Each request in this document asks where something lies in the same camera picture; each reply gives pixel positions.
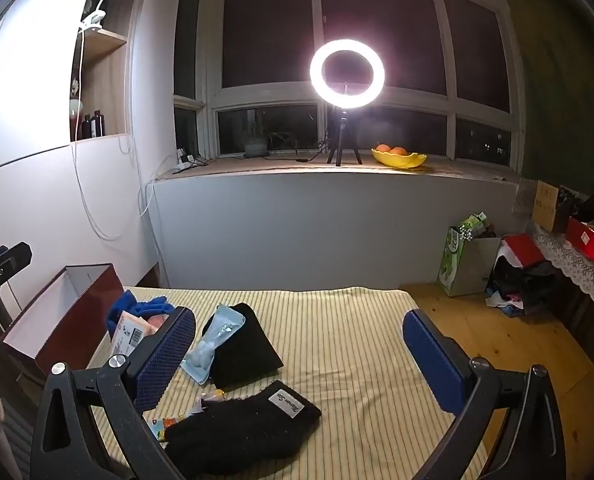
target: black glove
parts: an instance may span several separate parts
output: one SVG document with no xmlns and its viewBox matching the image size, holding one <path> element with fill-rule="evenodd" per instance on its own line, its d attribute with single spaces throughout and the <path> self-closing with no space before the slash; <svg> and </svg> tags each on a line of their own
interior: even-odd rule
<svg viewBox="0 0 594 480">
<path fill-rule="evenodd" d="M 261 459 L 295 455 L 321 410 L 283 384 L 273 382 L 247 399 L 207 402 L 202 413 L 166 430 L 166 454 L 187 479 L 227 475 Z"/>
</svg>

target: blue package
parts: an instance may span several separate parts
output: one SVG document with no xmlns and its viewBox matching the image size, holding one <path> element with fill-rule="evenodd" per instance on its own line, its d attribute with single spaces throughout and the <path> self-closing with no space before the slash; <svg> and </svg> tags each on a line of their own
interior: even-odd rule
<svg viewBox="0 0 594 480">
<path fill-rule="evenodd" d="M 222 304 L 218 306 L 210 327 L 195 348 L 182 359 L 181 368 L 197 384 L 204 384 L 208 380 L 215 359 L 215 349 L 237 332 L 245 321 L 244 315 L 232 310 L 231 307 Z"/>
</svg>

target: yellow bed sheet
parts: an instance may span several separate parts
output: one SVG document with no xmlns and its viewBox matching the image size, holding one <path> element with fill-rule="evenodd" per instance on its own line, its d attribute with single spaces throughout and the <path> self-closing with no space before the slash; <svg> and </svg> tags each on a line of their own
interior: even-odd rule
<svg viewBox="0 0 594 480">
<path fill-rule="evenodd" d="M 197 334 L 219 303 L 248 303 L 283 360 L 277 375 L 227 394 L 257 393 L 280 379 L 320 407 L 321 422 L 291 460 L 260 463 L 241 479 L 410 479 L 452 422 L 442 412 L 401 338 L 404 314 L 416 307 L 407 292 L 345 288 L 315 292 L 137 288 L 139 300 L 165 294 L 191 308 Z M 109 357 L 104 339 L 91 361 Z M 145 418 L 186 413 L 212 385 L 199 386 L 181 369 Z M 126 463 L 103 410 L 95 416 L 111 457 Z M 486 461 L 480 446 L 464 478 Z"/>
</svg>

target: ring light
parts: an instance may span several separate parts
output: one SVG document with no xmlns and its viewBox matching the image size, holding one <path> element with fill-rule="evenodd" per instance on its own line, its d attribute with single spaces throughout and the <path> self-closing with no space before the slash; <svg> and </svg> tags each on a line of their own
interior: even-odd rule
<svg viewBox="0 0 594 480">
<path fill-rule="evenodd" d="M 373 69 L 373 82 L 368 89 L 359 95 L 338 94 L 330 88 L 324 81 L 322 74 L 324 62 L 328 56 L 348 50 L 364 57 Z M 371 103 L 381 92 L 386 74 L 383 69 L 383 63 L 377 53 L 369 46 L 355 40 L 334 40 L 322 46 L 313 56 L 311 61 L 311 81 L 315 91 L 324 101 L 339 108 L 359 108 Z"/>
</svg>

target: blue armrest pad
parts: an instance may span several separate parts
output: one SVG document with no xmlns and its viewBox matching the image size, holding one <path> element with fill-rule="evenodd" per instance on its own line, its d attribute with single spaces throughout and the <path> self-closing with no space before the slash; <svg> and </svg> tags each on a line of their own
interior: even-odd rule
<svg viewBox="0 0 594 480">
<path fill-rule="evenodd" d="M 413 355 L 437 403 L 444 412 L 458 415 L 468 397 L 464 377 L 450 362 L 431 332 L 414 309 L 404 316 L 404 342 Z"/>
</svg>

